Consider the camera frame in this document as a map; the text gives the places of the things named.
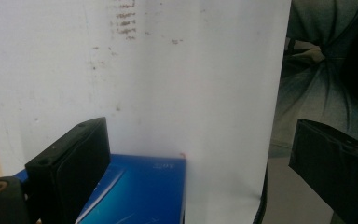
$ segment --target white backdrop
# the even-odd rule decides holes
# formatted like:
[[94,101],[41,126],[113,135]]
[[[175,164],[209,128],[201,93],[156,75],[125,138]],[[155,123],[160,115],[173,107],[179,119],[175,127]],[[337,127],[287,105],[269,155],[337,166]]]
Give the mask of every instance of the white backdrop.
[[290,0],[0,1],[5,175],[78,122],[188,158],[186,223],[252,223]]

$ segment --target white surface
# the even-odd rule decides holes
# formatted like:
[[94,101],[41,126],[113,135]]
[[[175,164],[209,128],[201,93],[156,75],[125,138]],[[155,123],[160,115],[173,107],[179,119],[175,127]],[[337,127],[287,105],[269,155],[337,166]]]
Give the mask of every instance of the white surface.
[[268,159],[263,224],[329,224],[333,210],[288,164],[288,157]]
[[133,3],[0,1],[4,173],[106,116],[116,153],[186,153],[186,222],[251,223],[290,1]]

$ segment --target wall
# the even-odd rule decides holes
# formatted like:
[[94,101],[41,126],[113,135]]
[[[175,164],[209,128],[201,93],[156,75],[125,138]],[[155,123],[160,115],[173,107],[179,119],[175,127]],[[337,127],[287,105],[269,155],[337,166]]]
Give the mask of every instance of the wall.
[[0,162],[106,116],[111,150],[188,157],[186,221],[250,223],[289,0],[0,1]]

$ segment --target blue box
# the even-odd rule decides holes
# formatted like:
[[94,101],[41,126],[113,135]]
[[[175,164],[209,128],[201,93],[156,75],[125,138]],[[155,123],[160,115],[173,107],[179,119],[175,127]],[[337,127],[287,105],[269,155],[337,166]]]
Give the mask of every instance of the blue box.
[[182,224],[185,179],[185,159],[113,154],[76,224]]

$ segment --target stain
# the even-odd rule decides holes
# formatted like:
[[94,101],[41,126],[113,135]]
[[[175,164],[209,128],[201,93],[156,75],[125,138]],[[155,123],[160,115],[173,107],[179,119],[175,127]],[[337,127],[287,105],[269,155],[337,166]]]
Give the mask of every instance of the stain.
[[135,0],[117,0],[107,6],[110,14],[109,24],[112,40],[115,39],[117,34],[124,35],[123,38],[126,40],[135,39],[135,35],[129,34],[136,33],[134,7]]
[[126,18],[128,18],[128,17],[135,16],[135,15],[136,15],[135,12],[120,13],[120,14],[117,14],[116,17],[119,18],[119,19],[126,19]]
[[131,24],[136,24],[136,21],[123,21],[119,26],[128,26]]
[[118,32],[119,34],[122,34],[122,35],[127,35],[127,34],[129,34],[129,33],[131,33],[131,32],[136,33],[136,28],[124,29],[124,30],[118,30],[118,29],[117,29],[117,32]]
[[120,6],[118,6],[118,8],[129,8],[129,7],[132,7],[132,5],[120,5]]

